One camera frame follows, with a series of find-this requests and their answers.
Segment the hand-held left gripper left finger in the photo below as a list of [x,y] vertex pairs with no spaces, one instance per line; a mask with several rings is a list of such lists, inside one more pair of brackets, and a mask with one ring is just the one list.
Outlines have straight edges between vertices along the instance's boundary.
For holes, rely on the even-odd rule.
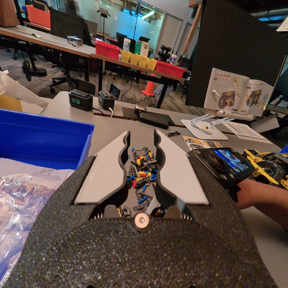
[[124,165],[128,161],[130,136],[130,131],[123,132],[95,155],[74,204],[124,203],[128,196]]

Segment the pile of small toy bricks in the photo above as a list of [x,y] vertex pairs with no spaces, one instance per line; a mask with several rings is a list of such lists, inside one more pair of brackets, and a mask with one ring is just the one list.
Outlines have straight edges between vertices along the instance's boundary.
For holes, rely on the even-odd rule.
[[156,197],[147,193],[147,189],[156,188],[157,172],[160,167],[155,155],[144,146],[142,149],[131,150],[131,165],[127,170],[128,189],[132,189],[137,199],[137,205],[132,209],[138,213],[147,213],[155,218],[163,218],[166,211],[156,203]]

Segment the white book stand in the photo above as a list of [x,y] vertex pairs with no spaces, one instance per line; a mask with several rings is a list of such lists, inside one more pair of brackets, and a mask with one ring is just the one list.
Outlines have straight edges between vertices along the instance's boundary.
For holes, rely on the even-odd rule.
[[[208,90],[205,99],[205,115],[192,120],[182,119],[181,123],[196,137],[203,140],[227,140],[217,125],[232,120],[254,120],[254,112],[246,105],[245,91],[235,88],[217,88]],[[203,131],[205,126],[211,127],[212,134]]]

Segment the white folded card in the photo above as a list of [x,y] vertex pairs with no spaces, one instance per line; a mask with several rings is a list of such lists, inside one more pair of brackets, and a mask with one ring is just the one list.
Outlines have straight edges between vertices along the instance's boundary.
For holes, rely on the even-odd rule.
[[251,128],[262,133],[279,127],[278,120],[274,114],[251,123]]

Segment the black power bank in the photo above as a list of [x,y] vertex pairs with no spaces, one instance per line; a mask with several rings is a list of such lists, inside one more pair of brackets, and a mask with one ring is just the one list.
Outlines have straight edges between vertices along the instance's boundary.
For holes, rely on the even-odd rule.
[[153,112],[142,112],[139,116],[139,121],[165,130],[169,126],[175,126],[170,116]]

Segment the toy instruction booklet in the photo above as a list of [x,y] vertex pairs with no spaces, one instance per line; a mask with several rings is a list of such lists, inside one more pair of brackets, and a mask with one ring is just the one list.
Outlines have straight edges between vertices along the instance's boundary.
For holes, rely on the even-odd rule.
[[254,120],[262,116],[273,86],[260,80],[213,68],[204,103],[214,116]]

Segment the clear plastic bag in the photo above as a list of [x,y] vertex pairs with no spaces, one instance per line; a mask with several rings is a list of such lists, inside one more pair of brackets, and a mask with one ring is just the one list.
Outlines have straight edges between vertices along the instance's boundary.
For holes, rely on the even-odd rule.
[[0,280],[8,278],[38,214],[74,170],[0,159]]

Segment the red plastic bin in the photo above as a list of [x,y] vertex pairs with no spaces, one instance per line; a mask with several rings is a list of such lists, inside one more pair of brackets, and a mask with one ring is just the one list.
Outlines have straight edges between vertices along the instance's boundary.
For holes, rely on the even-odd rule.
[[99,40],[96,40],[94,43],[97,55],[102,55],[104,57],[108,57],[115,60],[119,59],[119,53],[120,53],[119,47]]
[[166,63],[166,62],[163,62],[163,61],[160,61],[160,60],[156,60],[156,61],[157,61],[157,63],[155,66],[155,71],[182,78],[182,76],[185,72],[185,69],[178,67],[178,66],[174,66],[174,65]]

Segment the wooden edged table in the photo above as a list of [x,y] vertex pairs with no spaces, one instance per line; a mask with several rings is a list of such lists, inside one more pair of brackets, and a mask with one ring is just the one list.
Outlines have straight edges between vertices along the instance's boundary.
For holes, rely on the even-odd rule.
[[102,90],[103,83],[103,61],[113,63],[116,65],[115,68],[112,69],[113,72],[120,73],[122,75],[126,75],[132,78],[143,79],[146,81],[151,81],[158,84],[163,84],[162,92],[160,93],[160,98],[158,100],[156,108],[159,109],[164,100],[165,93],[167,91],[167,87],[171,86],[174,82],[184,82],[184,78],[164,74],[158,71],[154,71],[145,67],[139,67],[137,65],[133,65],[130,63],[122,62],[116,59],[112,59],[109,57],[105,57],[102,55],[91,54],[93,59],[99,59],[99,81],[98,81],[98,90]]

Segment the yellow box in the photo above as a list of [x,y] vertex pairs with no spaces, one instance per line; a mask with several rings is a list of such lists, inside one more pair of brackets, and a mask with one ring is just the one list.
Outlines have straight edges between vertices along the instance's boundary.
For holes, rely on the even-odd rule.
[[21,101],[5,94],[0,96],[0,108],[5,110],[23,112]]

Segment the black round stand base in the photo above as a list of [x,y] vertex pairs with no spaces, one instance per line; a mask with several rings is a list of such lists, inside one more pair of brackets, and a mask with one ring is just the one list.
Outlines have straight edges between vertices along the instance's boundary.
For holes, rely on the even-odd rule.
[[22,71],[26,77],[46,77],[48,75],[46,69],[41,67],[35,67],[34,70],[33,67],[22,65]]

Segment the white and green box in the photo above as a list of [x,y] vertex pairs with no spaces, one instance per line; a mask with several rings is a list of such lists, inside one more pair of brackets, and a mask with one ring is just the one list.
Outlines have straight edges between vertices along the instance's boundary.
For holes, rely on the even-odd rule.
[[134,53],[139,56],[148,57],[149,44],[145,41],[137,41],[135,44]]

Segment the wooden beam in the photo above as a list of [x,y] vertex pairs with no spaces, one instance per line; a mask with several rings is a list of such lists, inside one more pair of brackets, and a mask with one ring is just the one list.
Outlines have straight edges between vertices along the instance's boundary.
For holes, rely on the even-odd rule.
[[184,57],[184,54],[189,49],[189,45],[191,44],[192,38],[196,32],[196,28],[197,28],[198,23],[201,19],[201,12],[202,12],[202,5],[198,4],[196,1],[193,1],[193,0],[189,1],[188,7],[197,8],[197,11],[196,11],[196,15],[195,15],[194,20],[193,20],[192,27],[189,31],[189,35],[188,35],[187,40],[185,42],[184,48],[182,49],[182,52],[181,52],[181,56],[183,56],[183,57]]

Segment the long grey table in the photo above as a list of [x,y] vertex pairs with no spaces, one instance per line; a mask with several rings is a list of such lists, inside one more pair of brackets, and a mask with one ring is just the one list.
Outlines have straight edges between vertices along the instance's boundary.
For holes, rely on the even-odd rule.
[[76,47],[73,44],[68,43],[67,39],[21,25],[9,28],[1,27],[0,34],[16,39],[16,44],[10,44],[5,39],[1,38],[1,45],[8,48],[20,51],[27,50],[27,53],[42,56],[51,56],[55,52],[62,51],[68,54],[83,57],[85,81],[89,82],[89,59],[91,59],[91,54],[95,52],[94,46],[80,45]]

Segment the black office chair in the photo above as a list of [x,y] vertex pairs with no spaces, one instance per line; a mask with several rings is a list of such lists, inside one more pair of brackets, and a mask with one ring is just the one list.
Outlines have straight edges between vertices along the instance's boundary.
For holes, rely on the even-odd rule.
[[[76,36],[83,40],[83,44],[90,45],[91,38],[88,31],[88,26],[85,20],[78,16],[71,16],[59,12],[58,10],[49,7],[50,12],[50,26],[51,35],[64,38],[67,40],[67,36]],[[87,58],[80,57],[75,54],[53,49],[53,52],[45,59],[57,67],[60,67],[64,74],[64,77],[53,78],[50,91],[55,92],[54,86],[68,83],[70,88],[74,88],[74,79],[70,77],[70,70],[85,69],[85,81],[89,81],[89,61]]]

